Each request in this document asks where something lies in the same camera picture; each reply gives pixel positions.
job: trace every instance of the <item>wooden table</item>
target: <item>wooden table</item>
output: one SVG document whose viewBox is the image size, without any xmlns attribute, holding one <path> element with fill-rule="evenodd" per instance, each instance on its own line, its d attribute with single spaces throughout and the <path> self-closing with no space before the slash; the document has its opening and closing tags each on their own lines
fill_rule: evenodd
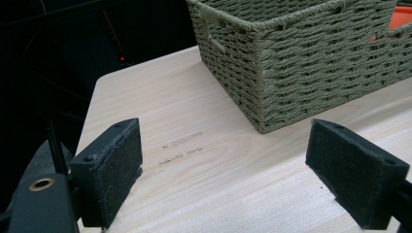
<svg viewBox="0 0 412 233">
<path fill-rule="evenodd" d="M 198 48 L 101 78 L 78 152 L 131 117 L 140 119 L 144 172 L 108 232 L 362 232 L 305 165 L 311 118 L 258 133 Z M 314 117 L 412 164 L 412 79 Z M 393 218 L 388 232 L 397 227 Z"/>
</svg>

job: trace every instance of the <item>wicker basket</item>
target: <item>wicker basket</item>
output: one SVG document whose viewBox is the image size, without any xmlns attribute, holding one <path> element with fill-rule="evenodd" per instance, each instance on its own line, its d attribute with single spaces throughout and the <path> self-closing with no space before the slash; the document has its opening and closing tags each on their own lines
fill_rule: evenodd
<svg viewBox="0 0 412 233">
<path fill-rule="evenodd" d="M 187 1 L 203 62 L 261 133 L 412 75 L 396 1 Z"/>
</svg>

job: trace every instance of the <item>black foam pad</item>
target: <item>black foam pad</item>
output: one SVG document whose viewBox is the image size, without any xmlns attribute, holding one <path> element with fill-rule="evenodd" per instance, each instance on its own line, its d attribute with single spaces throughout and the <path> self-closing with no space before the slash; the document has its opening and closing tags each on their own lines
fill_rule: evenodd
<svg viewBox="0 0 412 233">
<path fill-rule="evenodd" d="M 70 162 L 75 185 L 85 194 L 84 226 L 109 227 L 142 174 L 137 118 L 112 125 Z"/>
<path fill-rule="evenodd" d="M 386 205 L 404 183 L 407 163 L 339 124 L 314 119 L 306 164 L 360 227 L 388 227 Z"/>
</svg>

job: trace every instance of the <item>green woven basket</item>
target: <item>green woven basket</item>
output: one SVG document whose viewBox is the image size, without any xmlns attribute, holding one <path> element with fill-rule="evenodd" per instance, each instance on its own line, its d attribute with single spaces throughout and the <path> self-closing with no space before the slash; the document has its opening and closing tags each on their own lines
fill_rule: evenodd
<svg viewBox="0 0 412 233">
<path fill-rule="evenodd" d="M 396 1 L 187 1 L 203 62 L 261 133 L 412 76 Z"/>
</svg>

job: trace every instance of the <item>clamp jaw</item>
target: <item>clamp jaw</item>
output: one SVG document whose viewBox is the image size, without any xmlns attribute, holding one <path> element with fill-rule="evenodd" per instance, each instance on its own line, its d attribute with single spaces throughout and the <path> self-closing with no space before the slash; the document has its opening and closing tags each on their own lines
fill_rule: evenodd
<svg viewBox="0 0 412 233">
<path fill-rule="evenodd" d="M 130 188 L 142 174 L 138 118 L 116 123 L 70 161 L 71 172 L 22 183 L 10 212 L 0 217 L 8 232 L 79 232 L 109 228 Z"/>
<path fill-rule="evenodd" d="M 412 232 L 409 164 L 342 125 L 314 119 L 306 164 L 364 229 L 385 230 L 394 216 L 398 232 Z"/>
</svg>

